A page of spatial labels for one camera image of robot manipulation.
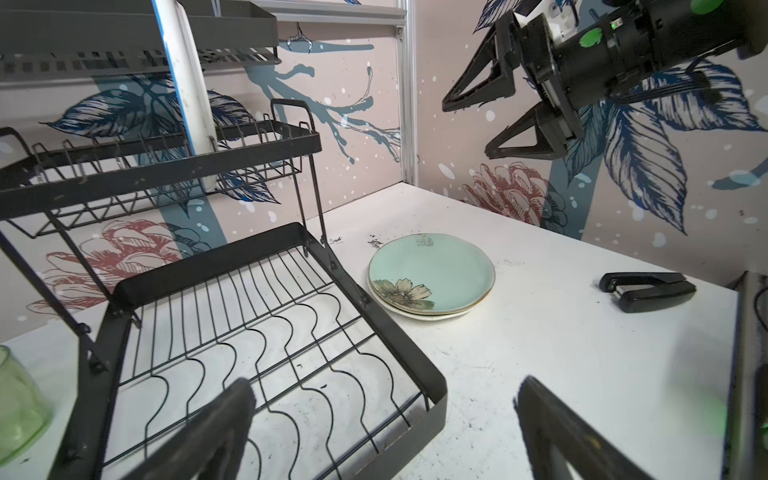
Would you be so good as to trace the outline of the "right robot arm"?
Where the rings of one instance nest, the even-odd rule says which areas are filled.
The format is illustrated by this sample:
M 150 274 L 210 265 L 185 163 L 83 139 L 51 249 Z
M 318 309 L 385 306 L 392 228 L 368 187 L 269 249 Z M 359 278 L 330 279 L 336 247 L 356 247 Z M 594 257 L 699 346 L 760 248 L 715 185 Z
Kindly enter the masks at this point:
M 590 29 L 560 37 L 544 12 L 507 11 L 489 30 L 442 101 L 445 112 L 515 94 L 514 71 L 523 68 L 540 102 L 486 146 L 490 159 L 554 160 L 585 136 L 579 111 L 600 100 L 643 102 L 696 92 L 718 98 L 694 65 L 737 50 L 740 58 L 767 45 L 764 1 L 614 1 Z M 689 80 L 636 92 L 656 73 L 689 62 Z

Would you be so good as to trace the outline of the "green glass tumbler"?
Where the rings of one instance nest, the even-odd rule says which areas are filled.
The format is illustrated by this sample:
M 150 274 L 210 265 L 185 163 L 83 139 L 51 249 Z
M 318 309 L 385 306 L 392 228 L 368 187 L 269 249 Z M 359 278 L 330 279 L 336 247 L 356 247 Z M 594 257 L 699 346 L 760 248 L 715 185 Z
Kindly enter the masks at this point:
M 1 346 L 1 466 L 27 451 L 48 429 L 51 403 L 14 356 Z

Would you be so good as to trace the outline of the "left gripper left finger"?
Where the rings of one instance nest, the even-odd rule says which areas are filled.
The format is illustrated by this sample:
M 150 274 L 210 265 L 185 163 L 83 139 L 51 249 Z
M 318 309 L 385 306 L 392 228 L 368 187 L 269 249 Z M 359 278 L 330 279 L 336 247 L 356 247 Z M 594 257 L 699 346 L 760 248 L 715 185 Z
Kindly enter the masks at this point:
M 240 378 L 127 477 L 235 479 L 254 411 L 254 393 L 249 382 Z

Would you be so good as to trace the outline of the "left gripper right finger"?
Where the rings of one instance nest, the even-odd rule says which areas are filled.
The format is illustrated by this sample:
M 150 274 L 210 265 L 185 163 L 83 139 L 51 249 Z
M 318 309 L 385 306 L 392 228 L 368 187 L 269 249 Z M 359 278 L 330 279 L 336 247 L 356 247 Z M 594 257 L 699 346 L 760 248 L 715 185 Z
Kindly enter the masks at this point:
M 535 377 L 514 406 L 534 479 L 651 478 Z

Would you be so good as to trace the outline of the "pale green plate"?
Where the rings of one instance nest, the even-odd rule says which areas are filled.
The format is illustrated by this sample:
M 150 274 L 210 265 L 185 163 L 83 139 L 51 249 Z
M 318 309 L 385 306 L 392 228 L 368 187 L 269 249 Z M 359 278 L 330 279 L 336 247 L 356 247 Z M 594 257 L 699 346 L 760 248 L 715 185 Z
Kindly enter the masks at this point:
M 493 289 L 496 271 L 476 245 L 443 233 L 411 234 L 383 245 L 368 283 L 388 306 L 420 317 L 468 311 Z

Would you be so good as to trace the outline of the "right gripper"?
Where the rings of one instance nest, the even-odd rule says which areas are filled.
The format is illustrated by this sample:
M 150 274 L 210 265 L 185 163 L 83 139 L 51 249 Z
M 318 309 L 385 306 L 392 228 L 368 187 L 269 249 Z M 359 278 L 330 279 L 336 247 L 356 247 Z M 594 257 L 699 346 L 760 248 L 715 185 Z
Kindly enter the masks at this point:
M 552 32 L 544 14 L 522 24 L 515 13 L 503 14 L 488 29 L 463 73 L 442 100 L 442 111 L 453 112 L 515 94 L 514 71 L 522 67 L 539 93 L 540 102 L 506 127 L 485 147 L 489 159 L 557 160 L 567 154 L 568 141 L 580 138 L 578 110 L 568 99 L 556 62 Z M 508 146 L 528 130 L 533 145 Z

